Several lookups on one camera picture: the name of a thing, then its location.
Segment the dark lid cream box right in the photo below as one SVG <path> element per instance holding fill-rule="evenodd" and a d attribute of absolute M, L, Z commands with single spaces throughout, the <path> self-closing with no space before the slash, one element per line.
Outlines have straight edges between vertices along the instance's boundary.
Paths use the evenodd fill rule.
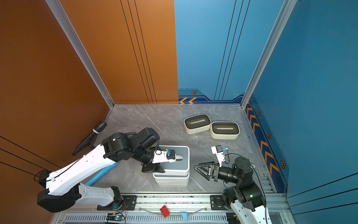
<path fill-rule="evenodd" d="M 210 127 L 210 136 L 217 140 L 236 140 L 239 134 L 238 124 L 232 121 L 214 121 Z"/>

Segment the dark lid cream box left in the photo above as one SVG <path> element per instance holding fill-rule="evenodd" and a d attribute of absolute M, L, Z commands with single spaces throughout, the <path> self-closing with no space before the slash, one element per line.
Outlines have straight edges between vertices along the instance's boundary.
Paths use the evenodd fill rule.
<path fill-rule="evenodd" d="M 211 119 L 207 114 L 199 114 L 184 119 L 184 130 L 187 134 L 207 131 L 211 127 Z"/>

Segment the grey lid tissue box back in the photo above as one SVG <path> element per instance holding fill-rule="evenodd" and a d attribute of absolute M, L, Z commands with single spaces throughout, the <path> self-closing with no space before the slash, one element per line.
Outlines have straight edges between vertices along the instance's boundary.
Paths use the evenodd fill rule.
<path fill-rule="evenodd" d="M 177 176 L 177 175 L 155 175 L 153 177 L 156 182 L 166 185 L 185 185 L 189 182 L 190 175 Z"/>

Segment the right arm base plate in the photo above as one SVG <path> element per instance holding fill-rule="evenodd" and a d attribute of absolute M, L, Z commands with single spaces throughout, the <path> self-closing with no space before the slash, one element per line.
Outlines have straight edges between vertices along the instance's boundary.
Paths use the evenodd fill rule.
<path fill-rule="evenodd" d="M 213 211 L 227 210 L 223 202 L 222 195 L 211 195 L 210 205 L 211 205 L 211 210 Z"/>

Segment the grey lid tissue box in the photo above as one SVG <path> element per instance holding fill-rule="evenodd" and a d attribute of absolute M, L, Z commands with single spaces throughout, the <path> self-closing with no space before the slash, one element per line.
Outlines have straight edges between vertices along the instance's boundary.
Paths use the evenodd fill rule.
<path fill-rule="evenodd" d="M 177 175 L 155 175 L 153 177 L 156 182 L 166 185 L 185 185 L 189 182 L 190 175 L 177 176 Z"/>
<path fill-rule="evenodd" d="M 188 186 L 188 183 L 157 182 L 157 185 L 162 188 L 185 188 Z"/>
<path fill-rule="evenodd" d="M 187 146 L 166 146 L 161 145 L 160 150 L 174 150 L 176 152 L 175 162 L 163 162 L 160 166 L 165 173 L 153 173 L 155 175 L 177 175 L 186 176 L 190 170 L 190 149 Z"/>

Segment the grey lid tissue box front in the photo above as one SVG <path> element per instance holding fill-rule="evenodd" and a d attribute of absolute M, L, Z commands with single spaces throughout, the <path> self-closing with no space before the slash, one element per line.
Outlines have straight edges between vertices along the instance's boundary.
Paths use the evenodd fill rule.
<path fill-rule="evenodd" d="M 157 182 L 157 185 L 162 188 L 185 188 L 188 186 L 188 183 Z"/>

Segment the dark lid cream box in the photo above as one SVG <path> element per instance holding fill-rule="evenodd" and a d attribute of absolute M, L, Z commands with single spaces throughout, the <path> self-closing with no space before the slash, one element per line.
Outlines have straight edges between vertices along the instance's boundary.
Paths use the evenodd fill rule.
<path fill-rule="evenodd" d="M 211 119 L 207 114 L 199 114 L 184 119 L 184 130 L 187 134 L 207 131 L 211 127 Z"/>
<path fill-rule="evenodd" d="M 238 124 L 232 121 L 214 121 L 210 127 L 210 136 L 217 140 L 236 140 L 239 134 Z"/>

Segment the left green circuit board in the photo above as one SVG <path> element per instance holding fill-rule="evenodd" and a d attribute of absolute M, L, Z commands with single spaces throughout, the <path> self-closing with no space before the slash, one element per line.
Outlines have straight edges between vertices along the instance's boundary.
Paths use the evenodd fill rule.
<path fill-rule="evenodd" d="M 122 213 L 108 213 L 106 223 L 109 224 L 126 224 L 126 217 Z"/>

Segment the black microphone on stand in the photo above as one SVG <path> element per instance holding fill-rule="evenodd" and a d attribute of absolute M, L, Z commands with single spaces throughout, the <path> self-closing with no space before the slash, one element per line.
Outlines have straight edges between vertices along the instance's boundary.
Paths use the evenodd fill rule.
<path fill-rule="evenodd" d="M 99 122 L 92 129 L 92 131 L 80 142 L 80 144 L 75 148 L 71 155 L 76 156 L 78 153 L 80 153 L 87 147 L 90 147 L 90 149 L 94 149 L 95 147 L 91 144 L 92 141 L 106 128 L 106 126 L 107 123 L 105 121 Z"/>

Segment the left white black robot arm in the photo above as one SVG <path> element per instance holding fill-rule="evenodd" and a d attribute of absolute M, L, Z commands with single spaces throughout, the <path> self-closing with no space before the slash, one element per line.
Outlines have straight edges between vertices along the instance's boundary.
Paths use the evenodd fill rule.
<path fill-rule="evenodd" d="M 114 211 L 123 204 L 118 187 L 97 188 L 82 180 L 122 160 L 133 158 L 141 163 L 143 173 L 164 173 L 162 162 L 175 159 L 175 154 L 162 150 L 160 137 L 152 128 L 139 133 L 114 133 L 88 154 L 57 171 L 43 170 L 38 182 L 44 188 L 37 204 L 56 213 L 74 205 L 97 205 L 99 210 Z"/>

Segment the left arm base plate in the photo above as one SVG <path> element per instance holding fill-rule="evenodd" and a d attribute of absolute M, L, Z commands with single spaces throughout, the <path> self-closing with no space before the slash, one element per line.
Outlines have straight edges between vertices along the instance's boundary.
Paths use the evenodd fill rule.
<path fill-rule="evenodd" d="M 121 196 L 121 201 L 113 201 L 107 206 L 97 206 L 98 211 L 134 211 L 137 203 L 136 195 L 125 195 Z"/>

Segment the aluminium corner post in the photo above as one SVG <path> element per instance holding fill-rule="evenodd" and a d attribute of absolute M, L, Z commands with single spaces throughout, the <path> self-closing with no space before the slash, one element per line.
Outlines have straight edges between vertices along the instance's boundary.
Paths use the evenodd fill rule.
<path fill-rule="evenodd" d="M 115 103 L 107 90 L 103 80 L 101 79 L 94 63 L 92 62 L 88 52 L 86 51 L 80 37 L 78 36 L 74 26 L 72 25 L 69 17 L 67 16 L 63 6 L 58 0 L 46 0 L 51 12 L 55 16 L 57 22 L 64 31 L 66 37 L 70 41 L 73 49 L 80 58 L 82 64 L 86 68 L 88 74 L 96 85 L 97 89 L 101 93 L 103 99 L 110 109 L 113 109 Z"/>
<path fill-rule="evenodd" d="M 246 108 L 246 105 L 248 104 L 262 74 L 263 74 L 263 71 L 271 57 L 271 54 L 286 26 L 286 23 L 295 7 L 297 3 L 297 0 L 285 0 L 283 2 L 283 5 L 280 9 L 280 12 L 277 16 L 277 19 L 274 23 L 274 26 L 271 30 L 271 33 L 268 37 L 268 40 L 265 44 L 265 47 L 263 49 L 263 52 L 259 58 L 259 61 L 256 65 L 256 68 L 253 72 L 253 75 L 249 81 L 249 84 L 247 86 L 247 89 L 245 91 L 245 94 L 243 96 L 243 99 L 240 103 L 241 105 L 241 109 L 245 109 Z"/>

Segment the left aluminium corner post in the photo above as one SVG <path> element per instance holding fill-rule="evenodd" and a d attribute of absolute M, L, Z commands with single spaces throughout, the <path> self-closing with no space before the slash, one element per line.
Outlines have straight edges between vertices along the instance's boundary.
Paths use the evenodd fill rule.
<path fill-rule="evenodd" d="M 101 93 L 103 99 L 110 109 L 113 109 L 115 103 L 107 90 L 103 80 L 101 79 L 94 63 L 92 62 L 88 52 L 86 51 L 80 37 L 78 36 L 74 26 L 72 25 L 69 17 L 67 16 L 63 6 L 58 0 L 46 0 L 51 12 L 55 16 L 57 22 L 64 31 L 66 37 L 70 41 L 73 49 L 80 58 L 82 64 L 86 68 L 88 74 L 96 85 L 97 89 Z"/>

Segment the blue triangle piece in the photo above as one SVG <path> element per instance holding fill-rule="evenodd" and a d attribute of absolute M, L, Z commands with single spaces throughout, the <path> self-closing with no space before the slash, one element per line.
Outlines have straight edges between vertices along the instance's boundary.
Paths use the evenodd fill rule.
<path fill-rule="evenodd" d="M 188 222 L 189 214 L 187 212 L 180 212 L 180 215 L 183 217 L 183 219 Z"/>

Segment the red plastic block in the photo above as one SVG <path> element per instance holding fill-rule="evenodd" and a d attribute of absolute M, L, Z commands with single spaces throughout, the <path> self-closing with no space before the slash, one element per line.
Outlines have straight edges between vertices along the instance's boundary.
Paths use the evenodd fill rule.
<path fill-rule="evenodd" d="M 170 212 L 169 212 L 168 208 L 165 205 L 163 205 L 160 208 L 160 212 L 161 212 L 161 214 L 163 215 L 164 218 L 167 218 L 170 215 Z"/>

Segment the right aluminium corner post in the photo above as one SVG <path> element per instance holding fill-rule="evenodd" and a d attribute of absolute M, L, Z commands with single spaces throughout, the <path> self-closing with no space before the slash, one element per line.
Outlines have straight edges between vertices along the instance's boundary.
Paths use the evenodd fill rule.
<path fill-rule="evenodd" d="M 263 74 L 263 71 L 271 57 L 271 54 L 286 26 L 286 23 L 295 7 L 297 3 L 297 0 L 285 0 L 283 2 L 283 5 L 280 9 L 280 12 L 277 16 L 277 19 L 274 23 L 274 26 L 271 30 L 271 33 L 268 37 L 268 40 L 265 44 L 265 47 L 263 49 L 263 52 L 259 58 L 259 61 L 256 65 L 256 68 L 253 72 L 253 75 L 249 81 L 249 84 L 247 86 L 247 89 L 245 91 L 245 94 L 243 96 L 243 99 L 240 103 L 241 105 L 241 109 L 245 109 L 246 108 L 246 105 L 248 104 L 262 74 Z"/>

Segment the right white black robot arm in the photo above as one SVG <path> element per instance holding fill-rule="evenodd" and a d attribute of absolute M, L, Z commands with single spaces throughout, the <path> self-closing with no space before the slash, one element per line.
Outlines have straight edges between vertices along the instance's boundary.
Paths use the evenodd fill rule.
<path fill-rule="evenodd" d="M 194 167 L 208 181 L 222 180 L 235 186 L 223 190 L 224 206 L 231 209 L 240 224 L 271 224 L 266 197 L 253 180 L 253 169 L 249 159 L 237 157 L 233 167 L 221 167 L 219 163 L 206 162 Z"/>

